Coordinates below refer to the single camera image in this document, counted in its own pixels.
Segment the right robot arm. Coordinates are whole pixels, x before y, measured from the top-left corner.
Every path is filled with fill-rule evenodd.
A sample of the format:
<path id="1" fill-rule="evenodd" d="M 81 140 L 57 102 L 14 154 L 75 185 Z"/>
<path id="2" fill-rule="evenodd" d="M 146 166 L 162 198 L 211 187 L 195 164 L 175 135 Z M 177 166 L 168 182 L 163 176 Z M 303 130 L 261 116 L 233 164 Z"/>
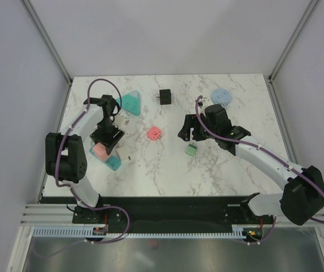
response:
<path id="1" fill-rule="evenodd" d="M 263 147 L 251 133 L 232 125 L 227 111 L 219 104 L 197 104 L 195 114 L 187 114 L 178 137 L 183 141 L 213 139 L 218 146 L 262 171 L 274 181 L 281 193 L 254 193 L 242 202 L 241 219 L 255 222 L 260 216 L 283 215 L 301 226 L 324 208 L 324 182 L 321 171 L 304 168 Z"/>

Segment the pink cube socket adapter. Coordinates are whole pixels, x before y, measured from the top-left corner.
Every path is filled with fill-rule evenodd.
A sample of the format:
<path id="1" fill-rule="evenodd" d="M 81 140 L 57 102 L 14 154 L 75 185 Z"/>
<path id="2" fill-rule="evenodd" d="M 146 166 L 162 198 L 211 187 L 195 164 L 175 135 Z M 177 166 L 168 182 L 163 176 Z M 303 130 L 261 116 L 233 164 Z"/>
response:
<path id="1" fill-rule="evenodd" d="M 105 146 L 101 143 L 95 144 L 92 147 L 92 153 L 102 162 L 105 162 L 109 158 Z"/>

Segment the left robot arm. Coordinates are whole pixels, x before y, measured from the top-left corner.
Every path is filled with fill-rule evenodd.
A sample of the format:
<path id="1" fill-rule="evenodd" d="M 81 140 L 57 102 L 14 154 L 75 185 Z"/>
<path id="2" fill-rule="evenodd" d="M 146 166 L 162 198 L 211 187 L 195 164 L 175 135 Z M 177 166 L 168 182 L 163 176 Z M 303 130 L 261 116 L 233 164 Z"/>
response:
<path id="1" fill-rule="evenodd" d="M 101 196 L 89 182 L 84 144 L 88 139 L 105 147 L 110 155 L 125 132 L 114 126 L 120 111 L 119 103 L 111 95 L 89 98 L 79 116 L 58 133 L 45 138 L 45 169 L 54 177 L 58 188 L 68 188 L 78 204 L 86 208 L 85 215 L 93 223 L 101 222 L 105 209 Z"/>

